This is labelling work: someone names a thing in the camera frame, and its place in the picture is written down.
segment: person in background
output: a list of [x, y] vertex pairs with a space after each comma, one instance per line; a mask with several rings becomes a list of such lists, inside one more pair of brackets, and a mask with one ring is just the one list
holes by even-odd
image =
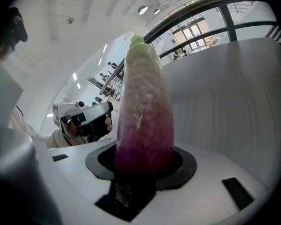
[[110, 77], [109, 75], [104, 75], [103, 73], [100, 73], [100, 76], [102, 77], [103, 82], [106, 82], [107, 79]]
[[117, 64], [115, 64], [114, 62], [111, 63], [111, 62], [108, 62], [107, 63], [109, 66], [111, 66], [113, 69], [116, 69], [117, 68]]
[[[18, 42], [26, 42], [28, 39], [27, 32], [24, 27], [22, 15], [16, 7], [9, 8], [2, 14], [0, 18], [0, 62], [4, 66], [4, 62], [8, 60], [9, 55], [15, 50]], [[112, 131], [110, 117], [106, 117], [105, 124], [108, 131]], [[55, 130], [51, 136], [41, 136], [32, 126], [24, 119], [24, 115], [18, 106], [13, 111], [9, 127], [20, 132], [26, 133], [33, 141], [44, 142], [47, 148], [69, 147], [77, 144], [76, 139], [66, 139], [61, 130]], [[68, 131], [72, 136], [78, 135], [78, 130], [72, 121], [67, 125]]]

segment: railing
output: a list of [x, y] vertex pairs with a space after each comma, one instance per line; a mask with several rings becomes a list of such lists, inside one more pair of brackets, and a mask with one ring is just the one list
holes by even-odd
[[252, 6], [253, 5], [253, 1], [250, 2], [250, 4], [235, 4], [234, 2], [231, 4], [227, 4], [227, 7], [229, 8], [230, 12], [236, 12], [236, 13], [245, 13], [246, 10], [249, 10], [249, 8], [247, 7], [241, 7], [241, 6]]
[[269, 32], [266, 34], [266, 37], [274, 39], [278, 42], [281, 38], [281, 28], [277, 25], [273, 26]]
[[[223, 20], [225, 23], [225, 27], [219, 28], [216, 30], [212, 30], [212, 31], [203, 33], [199, 36], [196, 36], [194, 38], [191, 38], [191, 39], [177, 45], [176, 47], [162, 53], [160, 55], [160, 57], [162, 58], [162, 57], [174, 52], [175, 50], [177, 50], [179, 48], [185, 47], [186, 45], [188, 45], [192, 42], [195, 42], [197, 40], [200, 40], [200, 39], [203, 39], [203, 38], [206, 38], [206, 37], [218, 34], [218, 33], [227, 32], [228, 36], [229, 36], [229, 41], [233, 42], [233, 41], [237, 41], [236, 29], [252, 27], [252, 26], [264, 26], [264, 25], [270, 25], [270, 26], [276, 26], [276, 27], [278, 26], [278, 23], [274, 22], [274, 21], [245, 22], [245, 23], [240, 23], [240, 24], [235, 25], [232, 21], [232, 17], [229, 12], [229, 8], [228, 8], [227, 4], [243, 2], [243, 1], [264, 1], [264, 0], [200, 0], [189, 6], [186, 6], [185, 8], [177, 11], [176, 13], [174, 13], [173, 15], [171, 15], [170, 17], [168, 17], [167, 19], [162, 21], [159, 25], [157, 25], [155, 28], [153, 28], [144, 37], [144, 40], [147, 44], [150, 44], [150, 43], [152, 43], [152, 41], [154, 41], [160, 35], [162, 35], [166, 31], [168, 31], [170, 28], [174, 27], [176, 24], [178, 24], [178, 23], [184, 21], [185, 19], [187, 19], [191, 16], [194, 16], [198, 13], [201, 13], [201, 12], [204, 12], [204, 11], [210, 10], [212, 8], [216, 8], [216, 7], [219, 8], [220, 13], [222, 14], [222, 17], [223, 17]], [[100, 94], [103, 93], [103, 91], [108, 86], [108, 84], [111, 82], [111, 80], [114, 77], [119, 75], [119, 73], [122, 71], [123, 68], [124, 68], [124, 59], [120, 62], [118, 67], [114, 70], [113, 74], [106, 81], [105, 85], [100, 90]]]
[[156, 39], [154, 39], [154, 41], [152, 43], [150, 43], [150, 45], [155, 48], [160, 40], [161, 40], [161, 38], [157, 37]]

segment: hand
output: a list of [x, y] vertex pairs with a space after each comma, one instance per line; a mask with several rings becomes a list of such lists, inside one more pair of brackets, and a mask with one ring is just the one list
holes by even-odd
[[111, 124], [111, 118], [110, 117], [106, 117], [105, 123], [107, 125], [107, 130], [112, 131], [112, 124]]
[[[106, 117], [105, 124], [107, 125], [106, 129], [108, 131], [112, 131], [112, 124], [111, 124], [111, 118], [110, 117]], [[70, 121], [67, 124], [67, 132], [72, 137], [76, 137], [76, 136], [79, 135], [79, 131], [78, 131], [77, 127], [74, 125], [73, 121]], [[80, 145], [80, 143], [78, 143], [78, 141], [76, 139], [66, 139], [66, 140], [71, 146]]]

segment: white sleeve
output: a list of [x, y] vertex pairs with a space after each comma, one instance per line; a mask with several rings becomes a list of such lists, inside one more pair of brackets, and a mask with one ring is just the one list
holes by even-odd
[[70, 145], [64, 138], [61, 130], [55, 130], [51, 136], [44, 137], [41, 136], [32, 126], [30, 126], [25, 119], [23, 118], [20, 111], [15, 108], [13, 117], [14, 122], [20, 127], [21, 131], [28, 134], [32, 140], [42, 141], [46, 144], [47, 148], [60, 148], [60, 147], [69, 147]]
[[51, 136], [44, 137], [41, 136], [32, 126], [28, 123], [26, 125], [32, 131], [31, 138], [33, 140], [42, 141], [46, 144], [47, 148], [62, 148], [62, 147], [69, 147], [70, 145], [66, 141], [65, 137], [63, 136], [61, 130], [55, 130]]

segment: black holder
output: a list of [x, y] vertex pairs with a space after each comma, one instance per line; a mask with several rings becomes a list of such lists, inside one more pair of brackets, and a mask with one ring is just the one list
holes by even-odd
[[[85, 165], [97, 178], [114, 180], [115, 152], [116, 142], [113, 142], [89, 153], [85, 158]], [[169, 168], [156, 178], [156, 190], [180, 188], [196, 170], [197, 162], [194, 156], [175, 146]]]
[[[95, 205], [104, 211], [125, 221], [131, 221], [139, 214], [141, 209], [126, 207], [117, 198], [117, 182], [115, 181], [114, 158], [116, 152], [116, 141], [89, 153], [85, 158], [86, 167], [99, 179], [111, 180], [108, 194], [102, 196]], [[156, 177], [155, 189], [178, 189], [183, 186], [196, 172], [197, 162], [194, 156], [187, 151], [174, 147], [173, 157], [169, 167]], [[141, 208], [151, 200], [155, 191], [142, 188], [141, 198], [138, 200]]]

